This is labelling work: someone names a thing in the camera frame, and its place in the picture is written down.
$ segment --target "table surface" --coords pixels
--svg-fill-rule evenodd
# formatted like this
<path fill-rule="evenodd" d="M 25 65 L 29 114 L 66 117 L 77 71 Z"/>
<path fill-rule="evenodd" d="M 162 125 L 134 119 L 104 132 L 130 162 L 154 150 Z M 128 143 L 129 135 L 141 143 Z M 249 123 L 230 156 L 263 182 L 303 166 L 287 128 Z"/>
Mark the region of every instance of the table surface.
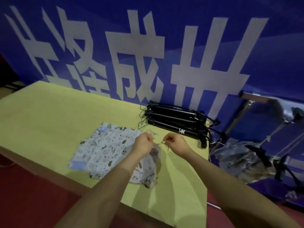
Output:
<path fill-rule="evenodd" d="M 71 170 L 79 143 L 102 122 L 137 129 L 139 105 L 38 81 L 0 100 L 0 146 L 85 186 L 98 180 Z M 167 130 L 148 125 L 160 143 Z M 195 152 L 207 149 L 185 137 Z M 152 189 L 129 183 L 122 203 L 175 227 L 205 227 L 207 189 L 193 168 L 161 145 L 161 168 Z"/>

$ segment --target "hand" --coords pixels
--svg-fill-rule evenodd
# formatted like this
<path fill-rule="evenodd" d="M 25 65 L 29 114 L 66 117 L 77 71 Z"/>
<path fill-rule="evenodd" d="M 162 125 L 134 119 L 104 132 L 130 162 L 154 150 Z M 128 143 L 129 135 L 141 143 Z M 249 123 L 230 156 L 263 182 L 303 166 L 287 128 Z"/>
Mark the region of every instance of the hand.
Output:
<path fill-rule="evenodd" d="M 131 153 L 139 155 L 141 159 L 147 156 L 153 147 L 153 137 L 148 133 L 142 133 L 135 138 Z"/>
<path fill-rule="evenodd" d="M 192 151 L 185 138 L 180 134 L 169 133 L 163 141 L 179 157 L 184 158 L 187 153 Z"/>

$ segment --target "forearm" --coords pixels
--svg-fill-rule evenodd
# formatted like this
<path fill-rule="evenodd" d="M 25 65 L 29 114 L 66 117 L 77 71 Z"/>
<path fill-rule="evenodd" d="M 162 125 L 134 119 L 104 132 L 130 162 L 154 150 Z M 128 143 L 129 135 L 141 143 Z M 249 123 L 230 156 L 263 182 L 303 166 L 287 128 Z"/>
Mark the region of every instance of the forearm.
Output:
<path fill-rule="evenodd" d="M 300 227 L 278 206 L 194 151 L 184 159 L 194 168 L 235 227 Z"/>
<path fill-rule="evenodd" d="M 56 227 L 108 227 L 140 159 L 130 153 L 82 197 Z"/>

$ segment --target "patterned cloth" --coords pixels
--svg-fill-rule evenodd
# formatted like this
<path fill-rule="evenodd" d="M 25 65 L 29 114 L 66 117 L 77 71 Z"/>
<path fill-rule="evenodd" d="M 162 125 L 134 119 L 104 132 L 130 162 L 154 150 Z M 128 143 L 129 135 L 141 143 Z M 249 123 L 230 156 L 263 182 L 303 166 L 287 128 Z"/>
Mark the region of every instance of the patterned cloth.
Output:
<path fill-rule="evenodd" d="M 128 127 L 102 123 L 93 135 L 80 143 L 69 168 L 88 171 L 90 177 L 102 179 L 130 152 L 135 138 L 142 132 Z M 160 160 L 160 147 L 153 145 L 149 155 L 135 168 L 130 182 L 142 183 L 147 188 L 155 184 L 156 163 Z"/>
<path fill-rule="evenodd" d="M 219 167 L 246 184 L 274 177 L 275 167 L 265 167 L 256 153 L 246 148 L 246 145 L 259 146 L 254 142 L 242 141 L 233 146 L 217 149 L 213 155 L 218 159 Z M 274 157 L 268 157 L 273 164 Z"/>

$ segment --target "red carpet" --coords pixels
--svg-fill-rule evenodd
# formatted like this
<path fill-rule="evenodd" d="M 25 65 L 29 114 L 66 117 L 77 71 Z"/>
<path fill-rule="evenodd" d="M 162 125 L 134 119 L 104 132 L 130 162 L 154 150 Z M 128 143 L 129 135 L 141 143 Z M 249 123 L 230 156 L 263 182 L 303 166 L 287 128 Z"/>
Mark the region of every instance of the red carpet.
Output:
<path fill-rule="evenodd" d="M 53 227 L 80 198 L 18 165 L 0 168 L 0 194 L 2 228 Z M 208 200 L 214 202 L 210 195 Z M 304 225 L 302 213 L 289 208 L 284 210 Z M 115 217 L 111 225 L 114 227 L 134 227 L 134 224 Z M 223 212 L 208 206 L 207 227 L 233 226 Z"/>

